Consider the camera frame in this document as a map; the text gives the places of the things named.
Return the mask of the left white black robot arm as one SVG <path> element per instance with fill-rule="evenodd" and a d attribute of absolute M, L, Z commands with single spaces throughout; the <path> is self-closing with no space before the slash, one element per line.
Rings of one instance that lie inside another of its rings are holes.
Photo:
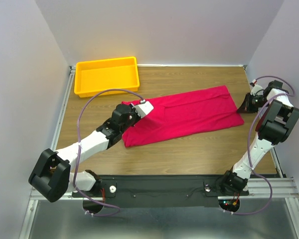
<path fill-rule="evenodd" d="M 28 179 L 48 201 L 59 200 L 66 192 L 84 190 L 89 196 L 100 193 L 101 184 L 93 172 L 72 172 L 81 162 L 105 151 L 122 139 L 124 132 L 134 126 L 153 109 L 149 102 L 139 105 L 119 104 L 101 126 L 85 138 L 56 151 L 41 152 Z"/>

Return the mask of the yellow plastic tray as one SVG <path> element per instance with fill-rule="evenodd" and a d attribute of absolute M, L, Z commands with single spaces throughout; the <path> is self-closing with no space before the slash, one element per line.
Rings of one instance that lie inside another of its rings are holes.
<path fill-rule="evenodd" d="M 136 92 L 139 87 L 138 65 L 134 56 L 76 64 L 74 94 L 81 98 L 114 88 Z"/>

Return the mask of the red t shirt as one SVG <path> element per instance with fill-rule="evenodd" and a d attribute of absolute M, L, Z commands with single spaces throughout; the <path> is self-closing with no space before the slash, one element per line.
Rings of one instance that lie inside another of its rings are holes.
<path fill-rule="evenodd" d="M 151 98 L 148 102 L 153 110 L 123 134 L 125 147 L 244 124 L 226 86 Z"/>

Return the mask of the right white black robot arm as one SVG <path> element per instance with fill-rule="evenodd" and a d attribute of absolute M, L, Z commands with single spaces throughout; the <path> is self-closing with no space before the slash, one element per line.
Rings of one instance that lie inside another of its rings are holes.
<path fill-rule="evenodd" d="M 299 119 L 299 109 L 289 98 L 295 95 L 293 88 L 285 90 L 286 81 L 271 76 L 267 87 L 261 87 L 254 79 L 252 89 L 245 95 L 237 109 L 239 114 L 256 113 L 250 130 L 256 132 L 254 140 L 247 141 L 247 151 L 242 158 L 226 171 L 219 182 L 222 193 L 240 194 L 247 189 L 247 182 L 265 154 L 277 144 L 286 141 Z"/>

